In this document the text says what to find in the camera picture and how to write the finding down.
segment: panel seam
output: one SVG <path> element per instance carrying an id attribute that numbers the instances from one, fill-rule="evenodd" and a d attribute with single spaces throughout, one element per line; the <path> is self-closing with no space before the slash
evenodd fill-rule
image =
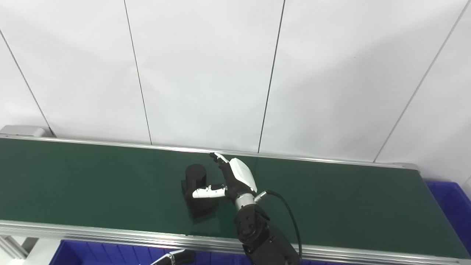
<path id="1" fill-rule="evenodd" d="M 124 10 L 126 11 L 126 19 L 128 21 L 129 36 L 131 38 L 132 53 L 134 55 L 134 63 L 136 64 L 136 72 L 138 74 L 139 88 L 141 90 L 142 106 L 144 107 L 144 114 L 146 115 L 147 132 L 149 133 L 149 141 L 150 141 L 150 144 L 152 145 L 152 136 L 150 134 L 149 119 L 147 118 L 146 102 L 144 100 L 144 93 L 142 92 L 141 75 L 139 73 L 138 59 L 136 57 L 136 49 L 134 48 L 134 40 L 132 38 L 132 33 L 131 33 L 131 24 L 129 22 L 128 7 L 126 6 L 126 0 L 123 0 L 123 2 L 124 2 Z"/>
<path id="2" fill-rule="evenodd" d="M 467 7 L 469 6 L 471 0 L 468 0 L 466 2 L 466 4 L 464 5 L 464 8 L 462 9 L 461 13 L 458 15 L 458 18 L 456 19 L 455 23 L 453 24 L 453 26 L 451 27 L 451 30 L 450 32 L 448 33 L 448 35 L 446 36 L 445 40 L 443 41 L 442 45 L 440 46 L 440 48 L 438 49 L 437 51 L 437 54 L 435 55 L 435 57 L 433 58 L 432 62 L 430 63 L 429 67 L 427 68 L 427 70 L 425 71 L 422 79 L 420 80 L 419 84 L 417 85 L 417 87 L 415 88 L 414 92 L 412 93 L 412 96 L 410 97 L 409 101 L 407 102 L 406 106 L 404 107 L 404 109 L 402 110 L 401 114 L 399 115 L 399 118 L 398 120 L 396 121 L 396 123 L 394 124 L 394 126 L 392 127 L 390 133 L 388 134 L 388 136 L 386 137 L 386 140 L 384 141 L 383 145 L 381 145 L 381 148 L 380 150 L 378 151 L 378 153 L 376 154 L 376 156 L 374 157 L 374 160 L 373 160 L 373 163 L 376 162 L 376 160 L 378 159 L 379 155 L 381 154 L 381 152 L 383 151 L 384 147 L 386 146 L 386 144 L 388 143 L 389 139 L 391 138 L 391 135 L 394 133 L 395 129 L 397 128 L 399 122 L 401 121 L 402 117 L 404 116 L 404 113 L 407 111 L 407 109 L 409 108 L 409 105 L 411 104 L 412 100 L 414 100 L 414 97 L 415 95 L 417 94 L 418 90 L 421 88 L 422 84 L 423 84 L 423 81 L 427 78 L 430 70 L 432 69 L 433 65 L 435 64 L 435 61 L 437 61 L 437 58 L 438 56 L 440 55 L 440 53 L 442 52 L 443 48 L 445 47 L 445 45 L 447 44 L 448 42 L 448 39 L 450 39 L 450 36 L 451 34 L 453 33 L 453 31 L 455 31 L 455 28 L 456 26 L 458 25 L 458 23 L 460 22 L 461 18 L 463 17 L 463 14 L 465 13 Z"/>
<path id="3" fill-rule="evenodd" d="M 259 147 L 257 149 L 257 153 L 260 153 L 260 145 L 262 143 L 263 127 L 265 126 L 265 117 L 267 115 L 268 98 L 270 97 L 271 80 L 273 78 L 273 70 L 275 69 L 276 52 L 278 50 L 278 42 L 280 40 L 281 23 L 283 22 L 283 13 L 284 13 L 285 3 L 286 3 L 286 0 L 283 0 L 283 6 L 281 7 L 280 24 L 278 26 L 278 35 L 276 36 L 275 53 L 273 55 L 273 64 L 271 66 L 270 81 L 268 83 L 267 100 L 265 101 L 265 110 L 263 111 L 262 128 L 260 131 Z"/>
<path id="4" fill-rule="evenodd" d="M 51 125 L 49 124 L 48 120 L 46 119 L 46 116 L 44 115 L 44 112 L 42 111 L 41 106 L 39 105 L 39 102 L 38 102 L 38 100 L 36 99 L 34 93 L 32 92 L 31 87 L 30 87 L 28 81 L 26 80 L 26 77 L 24 76 L 24 73 L 23 73 L 23 71 L 21 70 L 20 65 L 18 64 L 18 61 L 16 60 L 16 57 L 15 57 L 15 55 L 13 54 L 13 51 L 11 50 L 10 45 L 8 44 L 7 39 L 5 38 L 5 35 L 3 35 L 3 31 L 2 31 L 1 29 L 0 29 L 0 35 L 1 35 L 2 39 L 3 39 L 3 41 L 5 42 L 5 44 L 6 44 L 6 46 L 7 46 L 7 49 L 8 49 L 8 51 L 10 52 L 10 55 L 11 55 L 11 57 L 13 58 L 13 61 L 15 62 L 16 67 L 17 67 L 18 70 L 20 71 L 21 77 L 23 78 L 23 81 L 24 81 L 24 83 L 26 84 L 26 87 L 28 88 L 29 92 L 31 93 L 31 96 L 32 96 L 34 102 L 36 103 L 36 106 L 38 107 L 39 112 L 41 113 L 42 118 L 43 118 L 44 121 L 46 122 L 46 125 L 48 126 L 49 131 L 51 132 L 52 136 L 56 136 L 56 134 L 52 131 Z"/>

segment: gray bracket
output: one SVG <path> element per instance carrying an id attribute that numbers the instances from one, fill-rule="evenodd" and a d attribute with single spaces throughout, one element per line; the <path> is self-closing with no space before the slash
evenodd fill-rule
<path id="1" fill-rule="evenodd" d="M 37 126 L 5 125 L 0 130 L 0 134 L 41 137 L 41 136 L 47 136 L 47 131 Z"/>
<path id="2" fill-rule="evenodd" d="M 29 237 L 20 245 L 13 237 L 0 235 L 0 249 L 13 259 L 26 259 L 37 241 L 38 238 Z"/>

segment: metal frame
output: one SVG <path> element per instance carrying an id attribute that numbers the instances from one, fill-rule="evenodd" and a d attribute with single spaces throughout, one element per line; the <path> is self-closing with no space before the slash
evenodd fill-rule
<path id="1" fill-rule="evenodd" d="M 346 164 L 358 166 L 378 166 L 390 168 L 403 168 L 419 170 L 416 165 L 403 163 L 370 163 L 351 160 L 321 159 L 312 157 L 296 157 L 273 154 L 260 154 L 251 152 L 238 152 L 228 150 L 197 149 L 185 147 L 155 146 L 146 144 L 117 143 L 106 141 L 70 140 L 49 137 L 32 137 L 13 134 L 2 134 L 0 138 L 10 138 L 31 141 L 64 142 L 75 144 L 93 144 L 118 146 L 128 148 L 158 149 L 179 152 L 210 153 L 220 152 L 227 155 L 240 155 L 250 157 L 266 157 L 312 161 L 330 164 Z M 0 220 L 0 234 L 16 236 L 33 236 L 38 238 L 66 239 L 94 241 L 102 243 L 129 244 L 148 247 L 187 248 L 193 250 L 216 251 L 242 254 L 243 249 L 236 239 L 214 238 L 203 236 L 188 236 L 156 232 L 129 231 L 108 228 L 93 228 L 58 224 L 40 224 L 18 221 Z M 471 260 L 450 257 L 436 257 L 428 255 L 396 253 L 387 251 L 373 251 L 353 248 L 323 247 L 303 245 L 303 258 L 327 262 L 355 263 L 365 265 L 471 265 Z"/>
<path id="2" fill-rule="evenodd" d="M 186 248 L 235 254 L 244 253 L 241 243 L 236 239 L 181 234 L 3 220 L 0 220 L 0 232 L 38 238 L 81 240 L 146 247 Z M 458 265 L 469 261 L 450 257 L 313 245 L 303 245 L 303 258 L 366 265 Z"/>
<path id="3" fill-rule="evenodd" d="M 278 159 L 289 159 L 289 160 L 300 160 L 300 161 L 311 161 L 319 163 L 329 164 L 344 164 L 344 165 L 357 165 L 357 166 L 377 166 L 377 167 L 390 167 L 390 168 L 403 168 L 419 170 L 414 164 L 409 163 L 377 163 L 377 162 L 364 162 L 354 160 L 338 160 L 338 159 L 324 159 L 315 157 L 298 157 L 293 155 L 278 155 L 278 154 L 267 154 L 267 153 L 255 153 L 255 152 L 240 152 L 230 150 L 218 150 L 218 149 L 200 149 L 191 147 L 173 147 L 173 146 L 161 146 L 161 145 L 149 145 L 149 144 L 136 144 L 136 143 L 119 143 L 119 142 L 107 142 L 107 141 L 89 141 L 89 140 L 72 140 L 72 139 L 61 139 L 51 137 L 34 137 L 25 135 L 14 135 L 0 133 L 0 138 L 9 138 L 17 140 L 31 140 L 31 141 L 48 141 L 48 142 L 64 142 L 64 143 L 76 143 L 76 144 L 92 144 L 92 145 L 105 145 L 105 146 L 118 146 L 118 147 L 130 147 L 130 148 L 143 148 L 143 149 L 157 149 L 157 150 L 168 150 L 177 152 L 190 152 L 190 153 L 213 153 L 218 152 L 224 155 L 234 156 L 247 156 L 247 157 L 263 157 L 263 158 L 278 158 Z"/>
<path id="4" fill-rule="evenodd" d="M 38 240 L 27 238 L 27 246 L 20 245 L 12 236 L 0 235 L 0 249 L 3 249 L 12 259 L 26 259 Z"/>

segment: black cable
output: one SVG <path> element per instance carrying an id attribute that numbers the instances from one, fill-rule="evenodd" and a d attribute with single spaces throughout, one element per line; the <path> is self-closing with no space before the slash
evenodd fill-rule
<path id="1" fill-rule="evenodd" d="M 291 216 L 291 221 L 293 222 L 293 225 L 294 225 L 294 230 L 296 231 L 296 237 L 298 238 L 298 246 L 299 246 L 299 259 L 300 261 L 302 261 L 302 244 L 301 244 L 301 236 L 299 235 L 299 230 L 298 230 L 298 225 L 296 224 L 296 220 L 294 219 L 294 215 L 293 215 L 293 212 L 291 211 L 291 208 L 290 206 L 288 205 L 288 203 L 284 200 L 284 198 L 279 194 L 279 193 L 276 193 L 272 190 L 266 190 L 265 191 L 267 194 L 270 194 L 270 195 L 273 195 L 273 196 L 276 196 L 278 198 L 280 198 L 284 205 L 286 206 L 286 208 L 288 209 L 288 212 L 290 213 L 290 216 Z"/>

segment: white paneling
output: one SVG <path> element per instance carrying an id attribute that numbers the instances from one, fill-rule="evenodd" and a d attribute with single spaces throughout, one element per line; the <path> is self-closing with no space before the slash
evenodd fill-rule
<path id="1" fill-rule="evenodd" d="M 0 129 L 8 124 L 48 128 L 7 45 L 0 37 Z"/>
<path id="2" fill-rule="evenodd" d="M 408 162 L 423 177 L 471 175 L 471 8 L 430 69 L 378 162 Z"/>
<path id="3" fill-rule="evenodd" d="M 153 143 L 257 151 L 283 1 L 126 3 Z"/>
<path id="4" fill-rule="evenodd" d="M 149 143 L 122 1 L 1 0 L 0 28 L 58 137 Z"/>
<path id="5" fill-rule="evenodd" d="M 373 161 L 465 2 L 287 1 L 260 151 Z"/>

